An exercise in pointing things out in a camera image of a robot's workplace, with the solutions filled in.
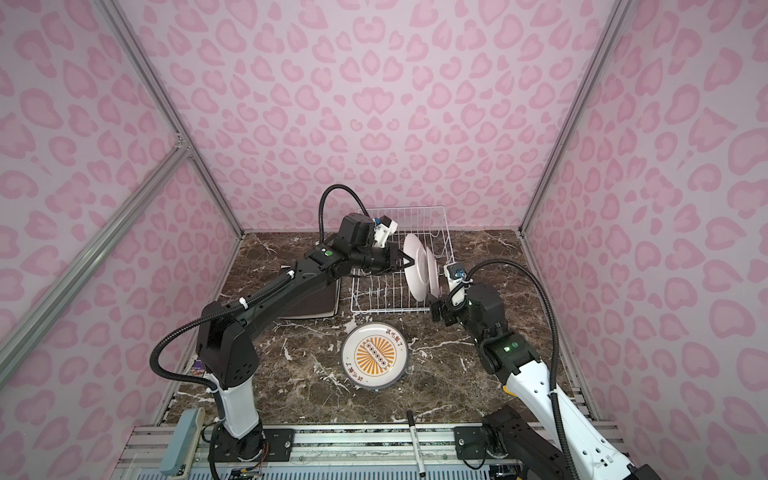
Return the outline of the dark brown square plate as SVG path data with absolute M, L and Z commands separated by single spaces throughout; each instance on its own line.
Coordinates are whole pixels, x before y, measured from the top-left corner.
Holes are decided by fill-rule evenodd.
M 279 319 L 310 320 L 336 315 L 339 308 L 340 280 L 324 273 L 298 275 L 279 291 Z

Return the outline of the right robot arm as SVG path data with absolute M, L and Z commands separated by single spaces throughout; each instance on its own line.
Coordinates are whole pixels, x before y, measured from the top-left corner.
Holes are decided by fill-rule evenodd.
M 435 321 L 464 327 L 484 370 L 522 401 L 551 436 L 545 439 L 505 406 L 482 420 L 489 452 L 521 461 L 540 479 L 659 477 L 649 465 L 634 465 L 558 385 L 550 383 L 550 370 L 541 355 L 508 326 L 502 298 L 494 287 L 472 285 L 457 305 L 446 295 L 428 295 L 427 302 Z

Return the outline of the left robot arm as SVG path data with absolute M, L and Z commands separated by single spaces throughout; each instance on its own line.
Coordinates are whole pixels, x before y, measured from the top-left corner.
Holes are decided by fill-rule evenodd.
M 397 223 L 387 216 L 345 216 L 337 233 L 320 241 L 262 289 L 203 313 L 197 355 L 218 409 L 209 459 L 251 461 L 264 454 L 263 424 L 255 406 L 253 377 L 259 365 L 253 340 L 285 311 L 352 271 L 383 275 L 414 263 L 391 239 Z

